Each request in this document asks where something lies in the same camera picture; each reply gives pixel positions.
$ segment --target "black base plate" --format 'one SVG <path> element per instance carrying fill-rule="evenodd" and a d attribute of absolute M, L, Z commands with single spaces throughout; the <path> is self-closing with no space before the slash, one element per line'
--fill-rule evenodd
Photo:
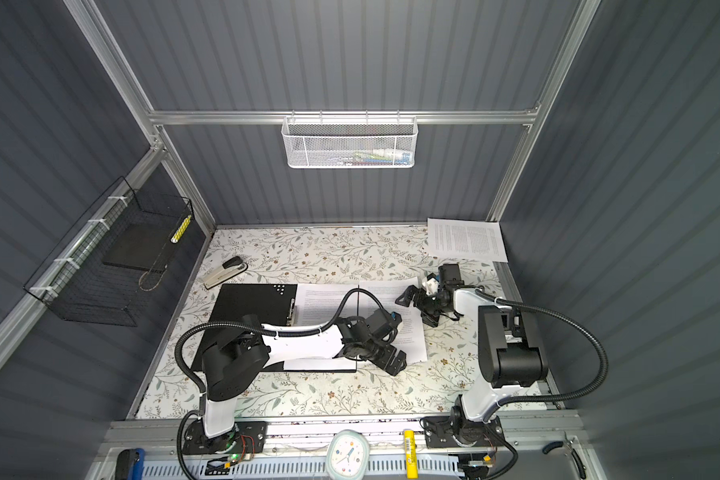
<path fill-rule="evenodd" d="M 427 448 L 449 448 L 449 447 L 490 447 L 491 443 L 483 434 L 483 423 L 466 422 L 461 428 L 461 444 L 456 441 L 448 427 L 448 416 L 423 417 L 423 421 L 429 421 L 433 429 L 425 433 Z M 502 437 L 504 430 L 498 417 L 490 421 L 490 427 Z"/>
<path fill-rule="evenodd" d="M 253 438 L 253 452 L 261 453 L 264 450 L 266 439 L 266 422 L 235 422 L 238 431 Z M 227 439 L 234 430 L 225 435 L 208 439 L 202 430 L 202 420 L 195 420 L 184 432 L 184 446 L 181 452 L 184 455 L 206 455 L 226 449 Z"/>

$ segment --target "sheet of paper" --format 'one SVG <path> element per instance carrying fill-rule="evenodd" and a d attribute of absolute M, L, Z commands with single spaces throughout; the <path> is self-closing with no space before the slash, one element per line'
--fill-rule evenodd
<path fill-rule="evenodd" d="M 429 254 L 432 256 L 485 262 L 507 261 L 498 222 L 427 218 L 427 230 Z"/>
<path fill-rule="evenodd" d="M 405 308 L 394 303 L 409 285 L 418 286 L 418 278 L 360 282 L 360 288 L 376 295 L 385 309 L 397 312 L 403 317 L 401 325 L 398 326 L 398 336 L 392 344 L 405 352 L 406 362 L 411 365 L 427 361 L 427 343 L 424 340 L 422 312 L 412 306 Z M 370 297 L 360 296 L 358 309 L 360 316 L 368 316 L 377 308 L 378 306 Z"/>
<path fill-rule="evenodd" d="M 338 304 L 344 295 L 357 285 L 336 285 L 299 283 L 296 288 L 296 301 L 293 309 L 293 326 L 319 325 L 333 318 Z M 342 316 L 357 315 L 358 294 L 350 296 L 342 310 Z M 299 359 L 287 360 L 283 363 L 284 370 L 318 370 L 335 371 L 357 368 L 357 363 L 350 359 Z"/>

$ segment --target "floral pattern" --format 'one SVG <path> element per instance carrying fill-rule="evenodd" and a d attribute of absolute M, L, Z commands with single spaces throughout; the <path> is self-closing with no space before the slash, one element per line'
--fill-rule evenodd
<path fill-rule="evenodd" d="M 426 226 L 217 230 L 136 417 L 179 418 L 198 407 L 199 393 L 173 361 L 173 347 L 182 332 L 208 321 L 220 286 L 206 290 L 202 278 L 222 261 L 240 255 L 248 263 L 247 272 L 229 280 L 233 283 L 424 279 L 438 265 L 451 261 L 460 264 L 467 284 L 501 294 L 492 264 L 438 259 L 427 249 Z M 188 363 L 200 338 L 195 335 L 184 345 Z M 428 360 L 409 365 L 394 377 L 368 362 L 359 363 L 355 373 L 260 373 L 239 399 L 237 416 L 447 411 L 479 374 L 475 326 L 466 317 L 458 322 L 443 318 L 436 329 L 424 326 L 424 338 Z M 539 394 L 535 384 L 528 394 Z M 546 406 L 515 403 L 505 408 Z"/>

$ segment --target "yellow tube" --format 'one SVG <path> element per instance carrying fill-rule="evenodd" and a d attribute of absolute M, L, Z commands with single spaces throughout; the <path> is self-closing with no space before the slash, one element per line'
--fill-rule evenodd
<path fill-rule="evenodd" d="M 416 466 L 416 440 L 413 438 L 413 430 L 403 432 L 405 444 L 405 472 L 408 478 L 418 478 L 418 467 Z"/>
<path fill-rule="evenodd" d="M 188 215 L 187 218 L 185 218 L 184 221 L 181 223 L 181 226 L 179 226 L 179 229 L 176 230 L 176 232 L 173 234 L 173 237 L 171 237 L 170 241 L 172 244 L 179 243 L 179 239 L 182 235 L 184 235 L 184 232 L 186 231 L 186 228 L 190 225 L 191 221 L 192 215 Z"/>

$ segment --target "mint green clock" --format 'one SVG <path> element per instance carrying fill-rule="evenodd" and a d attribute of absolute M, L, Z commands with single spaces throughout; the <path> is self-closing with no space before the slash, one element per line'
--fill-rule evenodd
<path fill-rule="evenodd" d="M 359 480 L 368 468 L 371 449 L 364 436 L 341 430 L 328 446 L 326 471 L 333 480 Z"/>

